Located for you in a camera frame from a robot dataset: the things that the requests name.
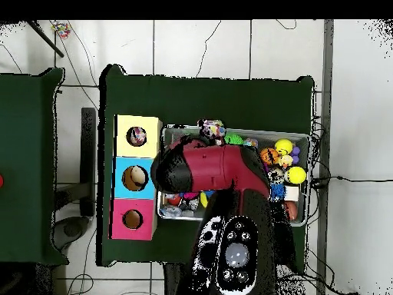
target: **orange ball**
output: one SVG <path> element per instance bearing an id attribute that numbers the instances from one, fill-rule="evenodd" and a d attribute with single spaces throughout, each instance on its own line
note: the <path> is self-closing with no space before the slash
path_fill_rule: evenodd
<path id="1" fill-rule="evenodd" d="M 289 220 L 295 220 L 298 217 L 298 207 L 295 201 L 286 201 L 286 213 Z"/>
<path id="2" fill-rule="evenodd" d="M 277 164 L 279 161 L 279 153 L 274 148 L 265 148 L 261 150 L 261 159 L 263 163 L 268 165 Z"/>

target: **black stand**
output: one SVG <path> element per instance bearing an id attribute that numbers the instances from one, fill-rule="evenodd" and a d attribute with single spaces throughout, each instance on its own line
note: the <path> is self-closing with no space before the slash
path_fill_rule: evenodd
<path id="1" fill-rule="evenodd" d="M 31 28 L 33 28 L 37 32 L 38 35 L 40 35 L 42 37 L 42 39 L 44 41 L 46 41 L 49 44 L 49 46 L 51 48 L 53 48 L 55 50 L 55 52 L 58 55 L 60 55 L 62 58 L 64 57 L 63 52 L 61 52 L 58 49 L 58 47 L 56 45 L 54 45 L 54 43 L 48 38 L 48 36 L 45 35 L 45 33 L 33 21 L 26 21 L 26 22 L 31 26 Z"/>
<path id="2" fill-rule="evenodd" d="M 57 189 L 55 210 L 61 209 L 72 201 L 80 200 L 81 216 L 94 216 L 96 130 L 97 124 L 94 108 L 82 108 L 80 183 Z"/>

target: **smiley face ball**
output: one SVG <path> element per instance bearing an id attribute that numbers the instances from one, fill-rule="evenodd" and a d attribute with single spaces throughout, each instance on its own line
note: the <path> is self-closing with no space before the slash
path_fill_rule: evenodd
<path id="1" fill-rule="evenodd" d="M 288 139 L 279 139 L 276 142 L 274 148 L 276 149 L 277 153 L 279 153 L 279 156 L 289 155 L 293 149 L 293 144 Z"/>

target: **blue box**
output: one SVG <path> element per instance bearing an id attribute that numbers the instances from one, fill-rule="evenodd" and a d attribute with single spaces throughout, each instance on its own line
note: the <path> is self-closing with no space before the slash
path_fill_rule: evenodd
<path id="1" fill-rule="evenodd" d="M 114 184 L 114 197 L 117 199 L 155 199 L 156 188 L 150 177 L 150 169 L 153 160 L 151 158 L 136 157 L 116 157 L 116 171 Z M 146 187 L 142 191 L 130 191 L 121 181 L 123 172 L 130 166 L 140 166 L 144 168 L 149 177 Z"/>

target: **yellow ball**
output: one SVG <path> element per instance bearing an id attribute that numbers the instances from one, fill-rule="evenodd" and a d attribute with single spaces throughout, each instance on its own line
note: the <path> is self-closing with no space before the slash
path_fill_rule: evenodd
<path id="1" fill-rule="evenodd" d="M 289 183 L 301 184 L 307 178 L 307 173 L 300 166 L 294 166 L 287 170 L 284 178 Z"/>
<path id="2" fill-rule="evenodd" d="M 288 139 L 279 139 L 274 145 L 274 148 L 280 156 L 289 155 L 293 149 L 293 144 Z"/>

